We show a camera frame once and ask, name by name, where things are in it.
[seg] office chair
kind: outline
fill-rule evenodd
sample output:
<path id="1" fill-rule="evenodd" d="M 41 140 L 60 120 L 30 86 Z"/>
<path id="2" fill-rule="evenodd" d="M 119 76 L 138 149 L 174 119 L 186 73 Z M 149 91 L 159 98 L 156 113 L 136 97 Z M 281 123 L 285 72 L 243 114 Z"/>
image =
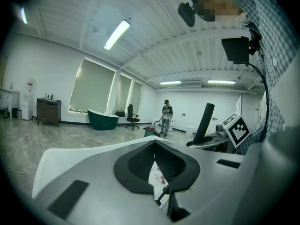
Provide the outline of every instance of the office chair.
<path id="1" fill-rule="evenodd" d="M 127 121 L 130 122 L 130 124 L 126 125 L 126 128 L 132 127 L 132 130 L 134 130 L 134 128 L 137 127 L 138 129 L 140 129 L 139 126 L 135 125 L 135 123 L 139 122 L 140 120 L 137 119 L 137 117 L 139 117 L 139 115 L 133 114 L 133 105 L 132 104 L 129 104 L 129 106 L 127 107 L 127 111 L 128 111 Z"/>

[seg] checkered sleeve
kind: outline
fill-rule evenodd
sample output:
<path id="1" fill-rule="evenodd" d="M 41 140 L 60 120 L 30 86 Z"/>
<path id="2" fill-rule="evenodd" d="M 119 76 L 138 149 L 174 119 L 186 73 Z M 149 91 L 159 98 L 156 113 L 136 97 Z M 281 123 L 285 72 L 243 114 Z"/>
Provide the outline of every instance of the checkered sleeve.
<path id="1" fill-rule="evenodd" d="M 253 143 L 258 143 L 263 133 L 265 120 L 261 121 L 256 127 L 250 128 L 250 136 L 240 145 L 240 153 L 245 155 L 248 148 Z"/>

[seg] green bathtub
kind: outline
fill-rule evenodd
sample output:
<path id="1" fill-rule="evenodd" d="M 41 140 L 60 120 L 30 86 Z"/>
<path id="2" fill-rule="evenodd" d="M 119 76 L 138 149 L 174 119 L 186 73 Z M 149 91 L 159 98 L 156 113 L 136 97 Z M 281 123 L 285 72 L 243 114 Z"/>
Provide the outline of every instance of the green bathtub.
<path id="1" fill-rule="evenodd" d="M 99 131 L 115 129 L 119 119 L 116 115 L 97 112 L 91 109 L 88 109 L 88 116 L 92 128 Z"/>

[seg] person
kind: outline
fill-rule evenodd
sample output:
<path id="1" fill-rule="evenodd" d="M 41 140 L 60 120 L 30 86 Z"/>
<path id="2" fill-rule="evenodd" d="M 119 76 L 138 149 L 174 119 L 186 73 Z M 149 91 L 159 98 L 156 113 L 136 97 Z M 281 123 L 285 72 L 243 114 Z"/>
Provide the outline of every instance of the person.
<path id="1" fill-rule="evenodd" d="M 162 121 L 161 121 L 161 131 L 159 134 L 164 134 L 164 137 L 167 137 L 169 131 L 169 125 L 173 116 L 173 108 L 169 103 L 169 100 L 165 100 L 165 105 L 162 110 Z"/>
<path id="2" fill-rule="evenodd" d="M 262 38 L 256 56 L 258 68 L 266 77 L 269 90 L 269 119 L 266 135 L 284 129 L 284 120 L 272 100 L 271 90 L 287 71 L 299 52 L 300 39 L 296 29 L 289 20 L 286 12 L 277 0 L 192 0 L 196 13 L 208 22 L 222 21 L 239 16 L 242 12 L 247 15 L 244 27 L 257 32 Z M 257 127 L 250 128 L 250 136 L 239 146 L 240 153 L 245 155 L 249 146 L 258 143 L 265 120 Z"/>

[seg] glossy tile floor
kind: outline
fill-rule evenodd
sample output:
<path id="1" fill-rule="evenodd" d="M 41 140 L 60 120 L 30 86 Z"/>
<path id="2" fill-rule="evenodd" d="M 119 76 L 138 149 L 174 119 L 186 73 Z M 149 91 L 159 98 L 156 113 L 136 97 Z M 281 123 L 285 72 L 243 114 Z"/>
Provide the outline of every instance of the glossy tile floor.
<path id="1" fill-rule="evenodd" d="M 116 130 L 96 131 L 87 125 L 37 125 L 36 121 L 3 119 L 0 115 L 1 160 L 13 183 L 31 196 L 35 172 L 43 153 L 50 148 L 91 148 L 123 143 L 144 137 L 140 129 L 118 126 Z M 185 145 L 185 133 L 173 131 L 167 140 Z"/>

